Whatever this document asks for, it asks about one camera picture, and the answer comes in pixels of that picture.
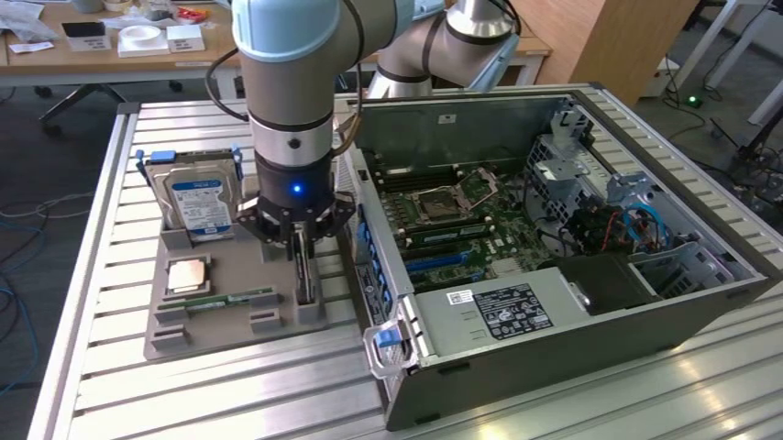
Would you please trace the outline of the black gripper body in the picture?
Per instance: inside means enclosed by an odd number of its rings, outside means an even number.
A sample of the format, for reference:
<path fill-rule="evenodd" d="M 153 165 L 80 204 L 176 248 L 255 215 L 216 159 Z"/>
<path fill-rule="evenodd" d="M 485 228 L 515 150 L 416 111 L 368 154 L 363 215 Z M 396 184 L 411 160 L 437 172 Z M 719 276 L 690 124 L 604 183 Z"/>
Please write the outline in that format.
<path fill-rule="evenodd" d="M 275 221 L 317 217 L 335 201 L 329 155 L 301 167 L 285 167 L 256 154 L 259 210 Z"/>

